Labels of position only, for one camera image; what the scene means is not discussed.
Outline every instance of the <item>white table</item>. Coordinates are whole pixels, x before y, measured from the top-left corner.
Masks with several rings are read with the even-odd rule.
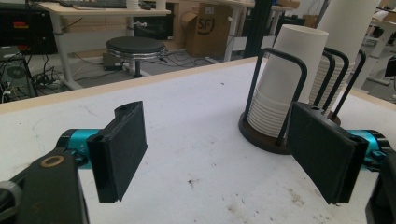
[[[0,180],[52,150],[72,128],[101,129],[119,105],[144,102],[148,151],[121,203],[100,204],[80,171],[92,224],[366,223],[377,175],[362,170],[350,203],[327,205],[292,156],[251,145],[239,132],[255,59],[0,105]],[[345,129],[374,129],[396,146],[396,106],[352,91]]]
[[[244,50],[248,38],[246,36],[236,36],[236,27],[238,22],[240,22],[240,15],[243,8],[254,7],[254,1],[237,1],[237,0],[213,0],[216,3],[230,6],[233,9],[232,21],[230,24],[230,31],[227,39],[227,46],[224,53],[224,62],[229,62],[231,60],[231,55],[233,51]],[[268,20],[268,24],[265,27],[270,27],[269,36],[265,36],[262,41],[262,48],[271,48],[275,41],[275,32],[277,27],[277,22],[279,21],[280,15],[285,11],[293,10],[291,7],[280,7],[271,6],[271,15]]]
[[[169,10],[143,10],[127,8],[106,8],[103,10],[77,10],[72,7],[62,7],[58,3],[40,3],[41,8],[46,9],[51,17],[56,46],[61,58],[64,71],[62,82],[72,90],[82,87],[73,79],[67,53],[98,49],[98,45],[105,46],[105,42],[113,37],[122,35],[132,35],[134,17],[154,17],[170,14]],[[129,21],[126,31],[99,31],[94,33],[64,33],[62,17],[104,17],[104,16],[124,16]]]

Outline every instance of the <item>circular mount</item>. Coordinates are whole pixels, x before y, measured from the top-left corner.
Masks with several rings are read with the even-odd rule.
[[[282,141],[280,146],[277,146],[276,138],[256,131],[246,120],[243,119],[244,114],[245,113],[242,113],[239,118],[238,127],[241,134],[244,135],[251,144],[275,154],[290,155],[290,151],[286,148],[284,141]]]

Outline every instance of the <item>stacked paper cups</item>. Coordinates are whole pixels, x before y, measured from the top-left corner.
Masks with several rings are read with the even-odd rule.
[[[126,0],[126,8],[139,9],[139,0]]]
[[[330,112],[330,109],[341,92],[341,89],[343,89],[347,82],[347,78],[359,53],[361,42],[363,41],[367,28],[369,27],[371,18],[375,13],[376,6],[378,6],[378,1],[375,0],[332,0],[318,25],[319,30],[329,33],[326,47],[341,51],[349,59],[346,76],[332,98],[332,102],[326,112],[327,114]],[[341,58],[335,57],[335,60],[336,65],[332,79],[320,100],[318,105],[319,107],[322,107],[326,102],[326,99],[334,86],[334,82],[340,75],[340,71],[344,65]],[[328,67],[328,60],[323,57],[320,61],[314,86],[309,96],[310,103],[314,103]]]
[[[328,33],[320,30],[283,25],[276,39],[274,49],[301,59],[307,67],[300,102],[308,103],[327,36]],[[247,122],[256,131],[271,137],[279,135],[300,76],[297,64],[270,56],[247,115]]]

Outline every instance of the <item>round stool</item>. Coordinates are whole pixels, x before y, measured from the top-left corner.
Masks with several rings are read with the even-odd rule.
[[[161,58],[165,54],[165,45],[156,39],[140,36],[122,36],[106,42],[107,52],[113,56],[134,60],[135,77],[140,74],[140,61],[153,58]]]

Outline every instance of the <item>paper cup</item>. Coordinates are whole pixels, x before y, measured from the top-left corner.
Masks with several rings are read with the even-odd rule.
[[[326,32],[297,25],[283,25],[274,49],[301,59],[307,67],[307,78],[299,101],[308,101],[312,83],[326,44]],[[273,101],[290,104],[300,79],[300,67],[271,55],[264,67],[257,89]]]
[[[157,9],[157,10],[166,10],[166,0],[157,0],[157,1],[155,1],[155,9]]]
[[[318,24],[319,30],[329,33],[326,47],[343,52],[354,62],[377,6],[375,0],[332,0]]]

